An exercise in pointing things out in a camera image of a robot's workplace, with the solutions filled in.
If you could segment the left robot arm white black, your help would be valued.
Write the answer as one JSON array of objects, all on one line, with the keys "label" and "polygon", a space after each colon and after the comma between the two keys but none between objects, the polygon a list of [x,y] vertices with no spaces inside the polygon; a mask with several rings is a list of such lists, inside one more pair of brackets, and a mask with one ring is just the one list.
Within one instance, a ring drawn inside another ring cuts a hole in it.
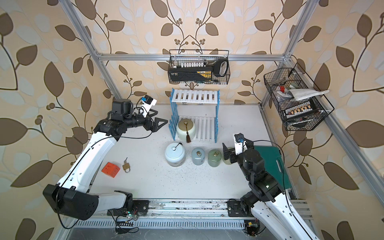
[{"label": "left robot arm white black", "polygon": [[130,128],[144,127],[155,133],[167,120],[157,118],[152,107],[157,100],[146,95],[141,99],[138,113],[128,99],[115,100],[105,119],[98,122],[94,133],[70,170],[56,185],[47,185],[43,195],[57,215],[85,221],[94,213],[116,210],[124,214],[133,210],[131,193],[114,191],[111,194],[89,194],[91,182],[96,176],[109,150]]}]

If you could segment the blue white wooden shelf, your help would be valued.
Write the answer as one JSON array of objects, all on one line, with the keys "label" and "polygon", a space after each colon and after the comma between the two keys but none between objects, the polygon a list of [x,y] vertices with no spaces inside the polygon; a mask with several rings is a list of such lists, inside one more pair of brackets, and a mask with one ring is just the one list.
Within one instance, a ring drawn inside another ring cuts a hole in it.
[{"label": "blue white wooden shelf", "polygon": [[196,134],[192,140],[218,141],[220,91],[172,89],[170,106],[172,115],[169,130],[173,140],[179,137],[179,122],[189,119],[196,126]]}]

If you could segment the pale blue round jar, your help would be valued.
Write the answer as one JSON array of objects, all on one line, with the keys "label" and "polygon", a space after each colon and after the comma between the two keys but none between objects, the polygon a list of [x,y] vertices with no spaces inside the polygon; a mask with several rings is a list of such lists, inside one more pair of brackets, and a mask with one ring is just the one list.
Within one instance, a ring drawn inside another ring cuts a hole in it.
[{"label": "pale blue round jar", "polygon": [[165,158],[172,167],[181,166],[186,160],[186,151],[181,142],[171,143],[166,147]]}]

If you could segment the yellow-green tea canister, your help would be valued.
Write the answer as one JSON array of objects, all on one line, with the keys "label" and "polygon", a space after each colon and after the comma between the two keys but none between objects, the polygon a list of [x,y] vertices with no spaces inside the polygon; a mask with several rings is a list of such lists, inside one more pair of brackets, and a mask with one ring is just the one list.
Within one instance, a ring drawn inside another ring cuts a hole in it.
[{"label": "yellow-green tea canister", "polygon": [[224,163],[226,164],[226,165],[231,165],[232,164],[232,162],[231,162],[231,155],[233,154],[233,153],[235,153],[236,151],[235,151],[235,148],[225,148],[225,147],[223,147],[223,156],[224,156]]}]

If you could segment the cream jar with tassel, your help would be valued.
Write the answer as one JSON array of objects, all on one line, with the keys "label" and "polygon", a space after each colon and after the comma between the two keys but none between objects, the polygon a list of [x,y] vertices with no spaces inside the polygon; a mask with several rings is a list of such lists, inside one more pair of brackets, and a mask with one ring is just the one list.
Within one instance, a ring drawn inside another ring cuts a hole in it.
[{"label": "cream jar with tassel", "polygon": [[187,137],[192,141],[196,136],[196,131],[196,125],[190,119],[182,119],[177,125],[177,135],[184,142],[187,141]]}]

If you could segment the green tea canister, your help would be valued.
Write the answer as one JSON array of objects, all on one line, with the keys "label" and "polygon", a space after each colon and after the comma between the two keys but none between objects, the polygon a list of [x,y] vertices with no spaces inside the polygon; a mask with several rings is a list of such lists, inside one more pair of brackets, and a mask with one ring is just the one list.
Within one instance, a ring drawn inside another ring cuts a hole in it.
[{"label": "green tea canister", "polygon": [[222,158],[223,158],[223,155],[220,150],[216,150],[216,149],[210,150],[208,154],[208,164],[213,168],[218,167],[220,165]]}]

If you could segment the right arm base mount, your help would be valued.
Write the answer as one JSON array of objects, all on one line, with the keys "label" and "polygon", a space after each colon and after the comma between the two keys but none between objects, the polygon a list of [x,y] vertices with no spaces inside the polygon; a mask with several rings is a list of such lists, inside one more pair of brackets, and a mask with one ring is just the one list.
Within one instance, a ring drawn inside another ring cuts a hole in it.
[{"label": "right arm base mount", "polygon": [[257,204],[264,204],[258,198],[255,199],[245,199],[241,198],[240,200],[229,199],[227,201],[228,215],[231,218],[254,218],[252,214],[252,208],[256,207]]}]

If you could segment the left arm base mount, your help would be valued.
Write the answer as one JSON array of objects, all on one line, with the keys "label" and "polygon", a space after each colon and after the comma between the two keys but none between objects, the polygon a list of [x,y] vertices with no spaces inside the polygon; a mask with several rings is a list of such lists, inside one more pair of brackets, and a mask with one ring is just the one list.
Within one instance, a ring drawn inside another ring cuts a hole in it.
[{"label": "left arm base mount", "polygon": [[126,200],[120,209],[111,209],[107,212],[108,216],[114,217],[133,217],[134,215],[146,215],[149,210],[148,200]]}]

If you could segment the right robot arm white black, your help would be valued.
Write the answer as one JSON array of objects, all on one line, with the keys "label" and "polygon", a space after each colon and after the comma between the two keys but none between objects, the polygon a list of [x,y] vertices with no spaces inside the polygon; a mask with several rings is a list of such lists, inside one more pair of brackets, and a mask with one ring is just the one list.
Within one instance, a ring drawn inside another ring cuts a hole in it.
[{"label": "right robot arm white black", "polygon": [[224,159],[237,163],[249,183],[250,191],[241,197],[245,214],[252,214],[278,240],[317,240],[288,199],[284,187],[265,169],[265,161],[252,144],[223,145]]}]

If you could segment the blue tea canister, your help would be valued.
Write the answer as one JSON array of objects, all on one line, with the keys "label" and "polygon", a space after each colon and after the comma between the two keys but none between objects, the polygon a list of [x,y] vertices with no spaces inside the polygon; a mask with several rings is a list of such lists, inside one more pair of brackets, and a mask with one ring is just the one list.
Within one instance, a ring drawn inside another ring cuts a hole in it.
[{"label": "blue tea canister", "polygon": [[191,156],[192,156],[193,164],[196,166],[200,166],[205,161],[205,157],[206,157],[205,150],[202,148],[195,148],[192,150]]}]

